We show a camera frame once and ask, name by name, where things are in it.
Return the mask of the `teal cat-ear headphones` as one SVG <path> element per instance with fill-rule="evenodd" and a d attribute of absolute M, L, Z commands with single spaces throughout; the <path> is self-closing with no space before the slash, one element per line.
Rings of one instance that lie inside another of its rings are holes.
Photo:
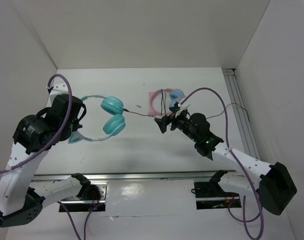
<path fill-rule="evenodd" d="M 78 142 L 102 142 L 120 134 L 126 127 L 126 120 L 124 116 L 125 107 L 122 100 L 115 96 L 106 94 L 91 94 L 85 95 L 80 98 L 83 103 L 90 99 L 101 100 L 100 109 L 104 111 L 104 118 L 101 119 L 97 116 L 96 121 L 98 123 L 105 123 L 102 125 L 102 132 L 104 135 L 99 137 L 89 137 L 81 133 L 79 130 L 74 131 L 69 139 L 68 144 L 75 144 Z"/>

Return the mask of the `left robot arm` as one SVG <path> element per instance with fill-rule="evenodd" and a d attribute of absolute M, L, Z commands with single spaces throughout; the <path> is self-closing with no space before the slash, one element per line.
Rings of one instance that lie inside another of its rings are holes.
<path fill-rule="evenodd" d="M 0 179 L 0 227 L 14 227 L 32 222 L 41 210 L 69 197 L 86 199 L 90 180 L 80 173 L 49 186 L 33 188 L 30 183 L 41 161 L 53 146 L 68 139 L 81 128 L 79 112 L 86 113 L 83 101 L 68 94 L 57 95 L 50 107 L 24 117 L 13 135 L 7 172 Z"/>

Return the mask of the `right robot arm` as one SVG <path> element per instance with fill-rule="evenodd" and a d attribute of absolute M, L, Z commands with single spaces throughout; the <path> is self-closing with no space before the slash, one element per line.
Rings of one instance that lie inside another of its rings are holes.
<path fill-rule="evenodd" d="M 210 131 L 210 123 L 203 114 L 189 115 L 184 110 L 179 115 L 172 113 L 154 121 L 161 133 L 166 132 L 167 126 L 172 131 L 180 130 L 194 142 L 194 148 L 201 156 L 238 172 L 238 175 L 225 170 L 215 173 L 210 183 L 213 195 L 221 196 L 224 192 L 253 195 L 258 197 L 264 209 L 279 216 L 297 193 L 284 164 L 264 162 L 229 146 L 226 140 Z"/>

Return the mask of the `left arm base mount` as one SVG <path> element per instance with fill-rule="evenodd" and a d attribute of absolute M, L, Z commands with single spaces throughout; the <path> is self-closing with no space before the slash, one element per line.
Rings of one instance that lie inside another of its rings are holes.
<path fill-rule="evenodd" d="M 61 203 L 72 213 L 85 213 L 92 208 L 94 212 L 104 212 L 107 188 L 107 182 L 93 181 L 82 195 L 64 198 Z"/>

